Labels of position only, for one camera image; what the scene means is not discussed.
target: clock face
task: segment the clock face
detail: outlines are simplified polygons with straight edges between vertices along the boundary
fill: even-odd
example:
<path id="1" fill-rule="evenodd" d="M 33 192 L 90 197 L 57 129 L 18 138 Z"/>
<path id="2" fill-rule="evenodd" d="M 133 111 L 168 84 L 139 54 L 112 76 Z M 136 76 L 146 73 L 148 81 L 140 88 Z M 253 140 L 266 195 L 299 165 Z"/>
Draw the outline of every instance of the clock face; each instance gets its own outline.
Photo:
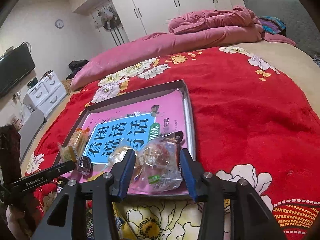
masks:
<path id="1" fill-rule="evenodd" d="M 63 24 L 62 20 L 57 20 L 55 25 L 59 29 L 62 29 L 64 27 L 64 24 Z"/>

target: black tv screen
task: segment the black tv screen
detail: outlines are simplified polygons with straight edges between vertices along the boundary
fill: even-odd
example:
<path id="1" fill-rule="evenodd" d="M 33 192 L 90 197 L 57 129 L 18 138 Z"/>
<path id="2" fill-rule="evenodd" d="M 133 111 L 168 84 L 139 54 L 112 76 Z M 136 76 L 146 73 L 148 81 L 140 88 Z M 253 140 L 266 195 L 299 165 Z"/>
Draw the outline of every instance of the black tv screen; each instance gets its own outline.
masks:
<path id="1" fill-rule="evenodd" d="M 23 44 L 0 60 L 0 98 L 35 68 L 28 46 Z"/>

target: gray headboard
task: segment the gray headboard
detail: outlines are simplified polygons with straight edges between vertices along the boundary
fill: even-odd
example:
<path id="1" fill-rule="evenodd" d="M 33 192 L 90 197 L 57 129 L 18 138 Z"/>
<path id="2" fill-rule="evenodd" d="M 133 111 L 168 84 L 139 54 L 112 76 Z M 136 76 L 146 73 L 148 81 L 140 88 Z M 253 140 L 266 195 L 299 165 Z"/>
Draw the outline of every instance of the gray headboard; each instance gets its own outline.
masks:
<path id="1" fill-rule="evenodd" d="M 273 16 L 287 26 L 287 37 L 309 56 L 320 57 L 320 33 L 299 0 L 244 0 L 257 16 Z"/>

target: metal pivot bolt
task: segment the metal pivot bolt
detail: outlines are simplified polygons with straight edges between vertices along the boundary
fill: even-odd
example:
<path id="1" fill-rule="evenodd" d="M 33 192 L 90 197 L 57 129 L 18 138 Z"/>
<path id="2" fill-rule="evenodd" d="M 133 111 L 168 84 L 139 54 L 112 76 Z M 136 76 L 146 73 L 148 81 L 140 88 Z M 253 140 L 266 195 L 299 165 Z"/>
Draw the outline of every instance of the metal pivot bolt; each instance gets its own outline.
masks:
<path id="1" fill-rule="evenodd" d="M 213 177 L 213 174 L 211 172 L 205 172 L 203 174 L 203 176 L 206 178 L 206 179 L 211 179 Z"/>
<path id="2" fill-rule="evenodd" d="M 112 174 L 110 172 L 106 172 L 102 175 L 105 179 L 110 179 L 112 177 Z"/>
<path id="3" fill-rule="evenodd" d="M 239 182 L 239 184 L 240 184 L 241 186 L 247 186 L 247 185 L 248 185 L 248 181 L 245 180 L 245 179 L 239 179 L 238 182 Z"/>
<path id="4" fill-rule="evenodd" d="M 69 180 L 68 181 L 68 185 L 69 186 L 74 186 L 77 183 L 77 181 L 75 179 Z"/>

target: green label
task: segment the green label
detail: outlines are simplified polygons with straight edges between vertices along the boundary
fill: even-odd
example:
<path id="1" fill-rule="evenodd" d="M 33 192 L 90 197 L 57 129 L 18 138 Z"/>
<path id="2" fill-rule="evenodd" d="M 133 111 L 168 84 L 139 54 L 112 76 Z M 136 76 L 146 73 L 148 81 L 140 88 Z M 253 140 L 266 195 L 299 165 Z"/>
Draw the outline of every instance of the green label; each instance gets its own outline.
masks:
<path id="1" fill-rule="evenodd" d="M 159 134 L 160 134 L 160 124 L 155 122 L 150 126 L 148 142 L 158 137 Z"/>
<path id="2" fill-rule="evenodd" d="M 149 184 L 155 184 L 159 181 L 159 179 L 160 179 L 159 175 L 148 177 Z"/>

